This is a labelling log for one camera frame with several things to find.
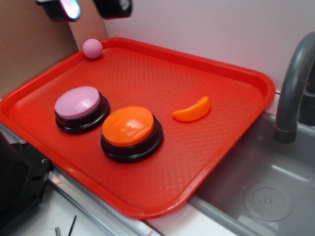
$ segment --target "pink ball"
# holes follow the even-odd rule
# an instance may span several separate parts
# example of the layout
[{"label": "pink ball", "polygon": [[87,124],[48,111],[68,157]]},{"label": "pink ball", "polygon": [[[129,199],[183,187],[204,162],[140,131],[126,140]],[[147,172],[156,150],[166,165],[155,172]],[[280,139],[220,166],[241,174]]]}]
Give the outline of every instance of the pink ball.
[{"label": "pink ball", "polygon": [[96,59],[103,54],[103,46],[96,39],[88,39],[83,44],[83,53],[90,59]]}]

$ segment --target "pink button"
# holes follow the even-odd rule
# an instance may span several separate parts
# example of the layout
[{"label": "pink button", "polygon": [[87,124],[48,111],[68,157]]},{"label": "pink button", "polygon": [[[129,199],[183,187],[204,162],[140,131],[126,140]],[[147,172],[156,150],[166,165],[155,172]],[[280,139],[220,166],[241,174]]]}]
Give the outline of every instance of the pink button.
[{"label": "pink button", "polygon": [[63,119],[78,119],[95,110],[99,103],[98,90],[83,86],[71,89],[59,97],[55,103],[55,111]]}]

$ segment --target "orange button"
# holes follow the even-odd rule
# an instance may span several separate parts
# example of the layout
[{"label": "orange button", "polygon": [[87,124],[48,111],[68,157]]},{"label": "orange button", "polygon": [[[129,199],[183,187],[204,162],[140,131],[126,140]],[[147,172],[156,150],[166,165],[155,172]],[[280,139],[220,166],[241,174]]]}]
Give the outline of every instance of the orange button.
[{"label": "orange button", "polygon": [[117,147],[129,147],[146,140],[154,129],[152,113],[143,107],[131,106],[116,110],[103,123],[105,140]]}]

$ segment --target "white wall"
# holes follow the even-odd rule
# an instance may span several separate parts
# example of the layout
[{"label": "white wall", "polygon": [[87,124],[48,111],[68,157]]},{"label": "white wall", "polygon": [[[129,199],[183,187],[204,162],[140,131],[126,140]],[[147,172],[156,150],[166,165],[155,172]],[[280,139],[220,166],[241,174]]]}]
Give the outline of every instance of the white wall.
[{"label": "white wall", "polygon": [[133,0],[130,18],[105,26],[109,37],[263,72],[281,89],[297,44],[315,31],[315,0]]}]

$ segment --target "tray rim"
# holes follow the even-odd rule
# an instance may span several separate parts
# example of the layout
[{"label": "tray rim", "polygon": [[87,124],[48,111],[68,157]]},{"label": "tray rim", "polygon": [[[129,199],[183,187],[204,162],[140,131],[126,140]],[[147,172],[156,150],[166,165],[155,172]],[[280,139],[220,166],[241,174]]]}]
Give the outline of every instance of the tray rim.
[{"label": "tray rim", "polygon": [[[229,139],[226,140],[226,143],[230,147],[232,147],[243,136],[243,134],[252,125],[252,123],[254,123],[254,121],[260,116],[260,114],[265,110],[265,108],[268,106],[268,104],[272,101],[272,99],[275,96],[276,88],[272,80],[265,74],[258,71],[231,65],[224,62],[215,61],[212,59],[206,59],[186,53],[177,52],[159,46],[134,41],[131,39],[108,38],[102,40],[101,43],[104,49],[112,48],[113,46],[115,48],[127,49],[129,51],[145,54],[147,56],[159,58],[172,63],[176,62],[176,64],[184,65],[212,74],[214,74],[213,73],[214,70],[217,70],[220,72],[220,74],[215,73],[216,75],[241,81],[243,83],[250,84],[254,87],[263,86],[264,87],[263,90],[259,89],[262,94],[262,101],[260,103],[260,106],[257,108],[257,111],[251,113],[251,115],[248,116],[243,121],[243,123],[246,123],[247,128],[244,129],[243,126],[239,127],[237,130],[234,131],[234,133],[229,137]],[[49,81],[53,80],[56,75],[54,74],[52,76],[51,75],[52,72],[56,73],[57,71],[59,73],[62,73],[64,68],[69,69],[69,66],[71,67],[75,66],[78,62],[83,61],[84,59],[85,59],[84,53],[82,51],[79,51],[71,55],[70,57],[66,58],[62,62],[51,67],[50,69],[39,74],[38,76],[34,77],[30,81],[26,82],[25,84],[21,85],[20,87],[9,93],[7,96],[5,96],[3,100],[0,101],[0,122],[7,126],[9,129],[11,129],[14,133],[19,135],[21,138],[25,139],[27,142],[30,142],[32,145],[36,144],[36,148],[39,149],[43,154],[47,155],[48,153],[50,155],[54,155],[55,157],[58,156],[58,158],[61,158],[58,153],[49,149],[49,147],[46,147],[43,142],[38,141],[34,135],[24,130],[18,124],[12,122],[9,119],[9,111],[10,107],[12,107],[15,103],[17,103],[27,95],[31,94],[38,88],[42,87]],[[243,80],[238,79],[239,75],[242,75],[242,78],[244,79]],[[215,166],[224,158],[224,156],[228,153],[228,150],[223,151],[222,148],[220,148],[214,154],[214,156],[220,156],[220,158],[217,158]],[[75,165],[73,165],[66,159],[63,159],[63,166],[67,166],[67,168],[61,168],[62,170],[70,168],[78,169]],[[70,176],[73,177],[79,183],[81,183],[83,186],[85,186],[87,189],[92,191],[93,193],[96,191],[99,195],[102,196],[101,198],[104,201],[112,205],[113,208],[120,211],[121,213],[131,217],[144,219],[161,216],[185,204],[188,198],[194,193],[194,191],[198,188],[201,182],[210,174],[210,172],[215,168],[215,166],[213,165],[210,166],[209,162],[207,162],[207,164],[202,168],[202,170],[199,173],[197,173],[196,177],[186,186],[186,188],[181,193],[179,193],[178,198],[176,198],[175,200],[160,205],[158,207],[145,209],[130,206],[121,199],[113,197],[109,190],[105,190],[104,187],[99,186],[99,184],[96,184],[92,179],[85,175],[72,174]]]}]

